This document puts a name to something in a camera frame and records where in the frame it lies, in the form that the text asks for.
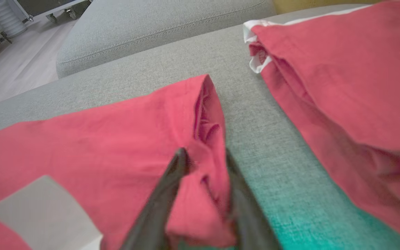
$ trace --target white ribbed vase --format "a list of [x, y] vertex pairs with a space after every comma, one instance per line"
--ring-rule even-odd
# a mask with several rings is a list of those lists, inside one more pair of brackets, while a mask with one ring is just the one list
[[10, 8], [6, 0], [0, 0], [0, 24], [8, 37], [14, 37], [27, 30], [15, 13]]

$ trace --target yellow fabric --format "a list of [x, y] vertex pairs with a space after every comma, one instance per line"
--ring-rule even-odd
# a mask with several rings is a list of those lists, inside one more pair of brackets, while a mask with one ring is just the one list
[[378, 3], [381, 0], [273, 0], [277, 14], [343, 3]]

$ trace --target sofa cushion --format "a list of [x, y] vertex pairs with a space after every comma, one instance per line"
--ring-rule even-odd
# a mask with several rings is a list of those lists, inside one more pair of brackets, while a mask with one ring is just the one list
[[275, 14], [272, 0], [97, 0], [57, 56], [64, 77], [134, 53]]
[[[284, 23], [359, 5], [268, 18]], [[226, 143], [284, 249], [400, 249], [400, 234], [357, 209], [249, 68], [242, 25], [109, 62], [0, 103], [0, 129], [23, 120], [145, 95], [209, 73], [226, 120]]]

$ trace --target folded red fabric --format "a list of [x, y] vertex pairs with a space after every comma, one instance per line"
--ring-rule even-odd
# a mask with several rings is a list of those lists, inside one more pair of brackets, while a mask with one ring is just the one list
[[[0, 200], [43, 175], [81, 204], [117, 250], [176, 149], [192, 163], [166, 232], [191, 242], [233, 245], [227, 212], [225, 123], [208, 75], [139, 98], [0, 130]], [[28, 249], [0, 223], [0, 249]]]
[[400, 232], [400, 1], [251, 32], [252, 67], [329, 175]]

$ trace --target wooden floor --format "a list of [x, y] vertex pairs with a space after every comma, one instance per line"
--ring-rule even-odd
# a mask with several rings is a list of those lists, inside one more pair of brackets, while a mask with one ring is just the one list
[[56, 17], [57, 24], [46, 17], [27, 23], [13, 44], [0, 44], [0, 101], [58, 79], [57, 52], [76, 20], [63, 12]]

